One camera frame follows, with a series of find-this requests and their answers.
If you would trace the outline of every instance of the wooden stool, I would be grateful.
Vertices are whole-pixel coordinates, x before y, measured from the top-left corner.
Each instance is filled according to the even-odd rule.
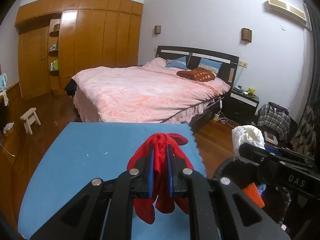
[[[41,125],[40,120],[36,114],[36,108],[30,108],[26,111],[21,117],[20,120],[24,121],[24,128],[26,129],[26,133],[32,134],[31,125],[36,121],[39,125]]]

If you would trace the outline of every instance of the yellow toy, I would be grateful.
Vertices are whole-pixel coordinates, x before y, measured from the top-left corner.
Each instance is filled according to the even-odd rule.
[[[254,96],[256,90],[254,88],[248,88],[247,92],[248,92],[249,96]]]

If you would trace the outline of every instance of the wooden wardrobe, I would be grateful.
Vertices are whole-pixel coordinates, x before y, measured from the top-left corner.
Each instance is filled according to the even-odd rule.
[[[63,93],[71,77],[87,68],[137,65],[142,6],[131,0],[39,0],[20,7],[16,26],[23,97]],[[55,24],[60,24],[58,32],[53,32]],[[58,49],[50,52],[53,44]],[[54,59],[59,70],[50,72]]]

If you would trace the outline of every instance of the plaid cloth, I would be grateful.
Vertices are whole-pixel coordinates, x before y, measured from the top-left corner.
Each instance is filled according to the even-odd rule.
[[[258,111],[258,126],[266,125],[279,134],[279,139],[287,139],[290,130],[290,117],[284,112],[279,112],[270,105],[263,105]]]

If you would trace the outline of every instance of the nightstand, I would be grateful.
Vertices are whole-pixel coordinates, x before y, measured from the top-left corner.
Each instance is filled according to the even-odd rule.
[[[222,112],[226,118],[239,125],[251,124],[258,108],[259,98],[244,95],[240,90],[232,89],[230,96],[226,97]]]

